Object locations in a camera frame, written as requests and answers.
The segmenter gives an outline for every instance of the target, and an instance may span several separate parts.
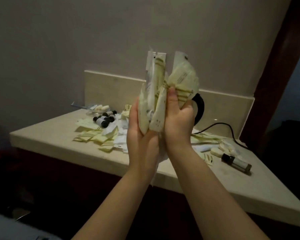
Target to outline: hand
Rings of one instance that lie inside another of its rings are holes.
[[[156,173],[159,155],[159,134],[148,130],[143,135],[138,125],[138,101],[131,107],[129,113],[129,128],[127,146],[129,152],[129,169],[140,180],[150,183]]]
[[[192,100],[186,101],[180,109],[176,89],[170,87],[167,94],[164,133],[168,156],[191,147],[190,136],[195,123]]]

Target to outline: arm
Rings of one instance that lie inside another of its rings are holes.
[[[268,239],[192,149],[192,101],[179,109],[175,89],[167,99],[165,138],[170,161],[204,239]]]
[[[159,139],[156,132],[144,136],[138,126],[138,102],[129,114],[127,144],[129,168],[107,198],[72,238],[125,239],[148,185],[156,172]]]

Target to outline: black handle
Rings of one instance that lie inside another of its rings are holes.
[[[200,96],[199,93],[197,93],[192,98],[192,100],[195,101],[195,103],[197,104],[197,107],[198,107],[197,115],[194,118],[194,125],[196,125],[201,120],[201,118],[204,114],[204,100],[202,99],[202,97]]]

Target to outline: person's right arm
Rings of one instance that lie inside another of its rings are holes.
[[[193,124],[192,101],[180,110],[175,89],[170,88],[165,120],[167,152],[202,237],[268,239],[192,149]]]

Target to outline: marble countertop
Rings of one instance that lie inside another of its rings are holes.
[[[10,133],[14,147],[40,153],[77,165],[123,176],[129,164],[128,154],[113,150],[105,153],[99,145],[72,141],[78,134],[76,121],[87,118],[86,110],[80,109],[62,116]],[[252,165],[248,176],[221,160],[214,160],[210,167],[224,187],[240,206],[256,215],[300,226],[300,200],[256,157],[254,153],[236,145],[244,160]],[[159,164],[153,183],[167,190],[182,193],[170,160]]]

